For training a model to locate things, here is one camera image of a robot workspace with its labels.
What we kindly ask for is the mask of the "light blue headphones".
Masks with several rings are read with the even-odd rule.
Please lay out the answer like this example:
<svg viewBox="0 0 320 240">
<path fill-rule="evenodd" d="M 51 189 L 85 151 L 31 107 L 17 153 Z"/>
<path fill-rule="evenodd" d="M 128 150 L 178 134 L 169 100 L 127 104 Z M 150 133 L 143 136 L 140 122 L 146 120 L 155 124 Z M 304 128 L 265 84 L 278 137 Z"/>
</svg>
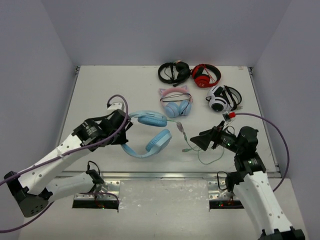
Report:
<svg viewBox="0 0 320 240">
<path fill-rule="evenodd" d="M 129 114 L 142 126 L 134 131 L 128 143 L 122 144 L 123 151 L 131 157 L 145 159 L 160 153 L 171 141 L 172 134 L 168 118 L 159 112 L 139 110 Z"/>
</svg>

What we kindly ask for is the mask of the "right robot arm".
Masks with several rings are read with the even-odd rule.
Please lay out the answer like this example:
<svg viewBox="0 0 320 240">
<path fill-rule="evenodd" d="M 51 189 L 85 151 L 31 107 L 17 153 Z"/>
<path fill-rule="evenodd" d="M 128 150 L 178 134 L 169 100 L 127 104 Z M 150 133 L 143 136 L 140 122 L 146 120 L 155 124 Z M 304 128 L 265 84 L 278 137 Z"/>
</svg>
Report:
<svg viewBox="0 0 320 240">
<path fill-rule="evenodd" d="M 258 130 L 244 126 L 235 135 L 224 131 L 223 126 L 221 122 L 190 141 L 203 151 L 221 146 L 235 154 L 236 170 L 226 174 L 226 189 L 240 200 L 258 239 L 304 240 L 305 234 L 288 220 L 269 183 L 266 167 L 257 153 Z"/>
</svg>

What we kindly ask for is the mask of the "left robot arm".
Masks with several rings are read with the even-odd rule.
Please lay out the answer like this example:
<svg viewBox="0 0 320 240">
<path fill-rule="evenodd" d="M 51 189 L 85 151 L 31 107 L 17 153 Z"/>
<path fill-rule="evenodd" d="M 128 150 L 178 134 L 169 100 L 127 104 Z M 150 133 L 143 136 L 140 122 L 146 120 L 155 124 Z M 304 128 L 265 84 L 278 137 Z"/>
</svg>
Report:
<svg viewBox="0 0 320 240">
<path fill-rule="evenodd" d="M 66 179 L 57 176 L 98 148 L 124 143 L 131 125 L 131 118 L 120 109 L 106 116 L 88 118 L 34 165 L 8 172 L 4 182 L 23 216 L 33 217 L 54 201 L 71 195 L 99 192 L 105 181 L 94 169 Z"/>
</svg>

